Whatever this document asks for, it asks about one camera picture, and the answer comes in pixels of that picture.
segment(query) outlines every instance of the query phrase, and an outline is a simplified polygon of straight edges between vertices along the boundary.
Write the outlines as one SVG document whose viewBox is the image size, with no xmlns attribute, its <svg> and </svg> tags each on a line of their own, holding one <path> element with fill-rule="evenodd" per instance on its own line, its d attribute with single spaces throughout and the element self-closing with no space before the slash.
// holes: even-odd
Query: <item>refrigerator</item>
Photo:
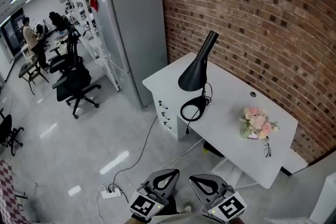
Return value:
<svg viewBox="0 0 336 224">
<path fill-rule="evenodd" d="M 96 0 L 91 8 L 120 91 L 141 109 L 151 102 L 142 81 L 167 65 L 162 0 Z"/>
</svg>

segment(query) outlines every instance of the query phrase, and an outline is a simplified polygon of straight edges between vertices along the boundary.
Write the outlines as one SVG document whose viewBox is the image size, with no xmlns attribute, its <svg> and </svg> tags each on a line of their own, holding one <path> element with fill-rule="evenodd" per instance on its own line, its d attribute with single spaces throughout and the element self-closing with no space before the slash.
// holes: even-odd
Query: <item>glossy gray floor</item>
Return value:
<svg viewBox="0 0 336 224">
<path fill-rule="evenodd" d="M 27 193 L 29 204 L 41 222 L 101 223 L 95 202 L 97 189 L 107 186 L 117 171 L 137 160 L 155 118 L 153 105 L 142 111 L 135 109 L 122 93 L 115 91 L 80 45 L 79 51 L 92 82 L 102 86 L 87 95 L 100 104 L 98 109 L 81 101 L 77 111 L 79 119 L 75 120 L 71 115 L 73 104 L 68 107 L 65 102 L 57 102 L 56 90 L 51 88 L 60 77 L 58 73 L 46 74 L 50 83 L 37 78 L 36 85 L 32 86 L 35 95 L 32 95 L 26 81 L 18 78 L 23 59 L 14 66 L 0 95 L 4 114 L 12 114 L 14 127 L 25 128 L 19 135 L 24 146 L 16 148 L 15 157 L 2 147 L 0 158 L 12 165 L 16 173 L 15 187 Z M 199 139 L 189 135 L 177 142 L 155 122 L 142 159 L 135 168 L 119 174 L 116 183 L 123 190 L 136 187 L 151 172 L 171 162 Z M 210 173 L 219 161 L 214 154 L 205 154 L 199 144 L 169 167 L 181 171 L 175 191 L 179 208 L 187 201 L 200 208 L 188 178 Z M 286 181 L 287 177 L 279 173 L 269 190 L 260 186 L 241 189 L 239 192 L 248 204 L 242 219 L 246 223 L 263 223 L 268 208 Z M 124 197 L 103 200 L 99 194 L 98 203 L 105 224 L 124 223 L 130 217 Z"/>
</svg>

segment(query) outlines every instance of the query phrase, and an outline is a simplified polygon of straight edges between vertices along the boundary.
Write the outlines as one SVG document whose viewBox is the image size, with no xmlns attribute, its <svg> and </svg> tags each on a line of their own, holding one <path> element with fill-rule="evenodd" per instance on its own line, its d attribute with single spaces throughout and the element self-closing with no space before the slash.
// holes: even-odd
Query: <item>red object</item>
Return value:
<svg viewBox="0 0 336 224">
<path fill-rule="evenodd" d="M 90 0 L 90 6 L 91 8 L 94 8 L 96 12 L 98 12 L 98 2 L 97 0 Z"/>
</svg>

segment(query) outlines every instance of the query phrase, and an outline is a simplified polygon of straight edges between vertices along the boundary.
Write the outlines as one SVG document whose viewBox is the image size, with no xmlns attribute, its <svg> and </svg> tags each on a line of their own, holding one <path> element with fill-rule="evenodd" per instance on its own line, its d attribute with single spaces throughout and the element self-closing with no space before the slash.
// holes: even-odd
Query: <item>black desk lamp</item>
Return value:
<svg viewBox="0 0 336 224">
<path fill-rule="evenodd" d="M 192 122 L 197 121 L 203 115 L 205 107 L 211 102 L 211 97 L 205 96 L 205 84 L 207 83 L 206 77 L 206 66 L 208 54 L 210 53 L 215 41 L 218 38 L 218 34 L 214 31 L 210 31 L 206 40 L 203 43 L 200 51 L 198 52 L 195 60 L 188 66 L 188 68 L 183 72 L 179 78 L 179 85 L 182 90 L 193 92 L 203 88 L 202 95 L 194 99 L 189 100 L 181 107 L 181 116 L 186 121 Z M 187 119 L 183 115 L 183 109 L 189 105 L 198 108 L 196 113 L 191 119 Z"/>
</svg>

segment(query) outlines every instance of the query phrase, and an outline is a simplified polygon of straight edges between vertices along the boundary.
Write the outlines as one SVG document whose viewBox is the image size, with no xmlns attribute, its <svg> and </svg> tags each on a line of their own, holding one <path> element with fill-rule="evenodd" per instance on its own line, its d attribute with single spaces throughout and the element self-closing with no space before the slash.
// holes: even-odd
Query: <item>desk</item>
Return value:
<svg viewBox="0 0 336 224">
<path fill-rule="evenodd" d="M 41 76 L 42 78 L 44 78 L 49 83 L 49 81 L 46 79 L 46 77 L 43 76 L 43 74 L 41 73 L 41 67 L 38 65 L 37 57 L 38 57 L 38 55 L 34 55 L 30 60 L 26 61 L 22 65 L 22 67 L 20 69 L 20 73 L 19 73 L 19 78 L 23 78 L 25 81 L 28 82 L 30 90 L 31 90 L 33 95 L 35 95 L 35 94 L 34 94 L 33 90 L 31 89 L 32 87 L 30 85 L 30 82 L 32 81 L 33 84 L 35 84 L 34 79 L 37 76 Z M 29 75 L 28 79 L 26 79 L 24 77 L 25 74 Z"/>
<path fill-rule="evenodd" d="M 195 57 L 191 52 L 143 81 L 153 94 L 160 124 L 177 140 L 185 135 L 188 123 L 180 115 L 181 106 L 202 91 L 186 92 L 177 83 Z M 190 123 L 190 128 L 248 176 L 270 188 L 285 161 L 298 121 L 262 93 L 211 62 L 207 78 L 213 88 L 212 101 L 203 116 Z M 268 158 L 264 156 L 261 140 L 243 139 L 239 135 L 239 118 L 244 108 L 254 106 L 266 109 L 270 120 L 277 121 L 280 127 L 277 133 L 269 135 L 272 156 Z"/>
</svg>

